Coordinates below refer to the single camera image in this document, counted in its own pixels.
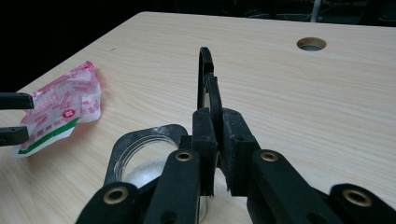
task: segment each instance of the light wood table surface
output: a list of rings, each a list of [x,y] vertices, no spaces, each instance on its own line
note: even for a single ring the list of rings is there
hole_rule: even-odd
[[[309,36],[327,47],[299,49]],[[122,135],[172,123],[191,134],[200,47],[212,53],[223,106],[244,116],[262,148],[316,189],[351,183],[396,208],[395,40],[388,27],[140,13],[20,90],[90,61],[102,117],[28,158],[1,148],[0,223],[74,223]],[[0,113],[1,127],[24,116]],[[204,223],[250,223],[246,199],[232,198],[223,178]]]

